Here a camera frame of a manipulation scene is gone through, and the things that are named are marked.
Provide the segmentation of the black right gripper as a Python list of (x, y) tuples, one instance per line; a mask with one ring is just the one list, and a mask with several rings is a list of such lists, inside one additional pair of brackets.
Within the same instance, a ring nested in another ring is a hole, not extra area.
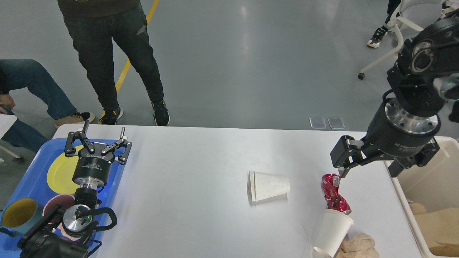
[(341, 178), (345, 178), (352, 168), (388, 160), (391, 155), (395, 159), (388, 171), (395, 178), (404, 169), (414, 165), (423, 167), (430, 162), (440, 149), (432, 138), (440, 126), (438, 115), (415, 116), (404, 110), (397, 99), (386, 99), (377, 109), (362, 140), (349, 135), (340, 137), (330, 153), (333, 167), (338, 169)]

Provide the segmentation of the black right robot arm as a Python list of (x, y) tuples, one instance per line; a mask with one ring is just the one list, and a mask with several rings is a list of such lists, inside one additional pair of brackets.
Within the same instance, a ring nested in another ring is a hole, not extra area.
[(458, 98), (458, 18), (444, 18), (403, 43), (387, 80), (394, 98), (383, 102), (366, 135), (340, 137), (331, 151), (341, 178), (373, 161), (392, 161), (389, 173), (425, 166), (439, 150), (434, 136), (446, 99)]

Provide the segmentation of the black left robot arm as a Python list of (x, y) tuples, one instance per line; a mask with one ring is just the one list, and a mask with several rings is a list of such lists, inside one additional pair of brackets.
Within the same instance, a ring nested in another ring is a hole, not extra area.
[(117, 216), (110, 204), (116, 194), (118, 177), (110, 176), (113, 165), (125, 165), (132, 147), (124, 135), (110, 144), (92, 142), (83, 128), (68, 134), (63, 150), (65, 159), (75, 165), (62, 169), (70, 178), (64, 183), (76, 186), (70, 207), (57, 203), (35, 222), (18, 241), (21, 258), (87, 258), (101, 245), (94, 235), (112, 229)]

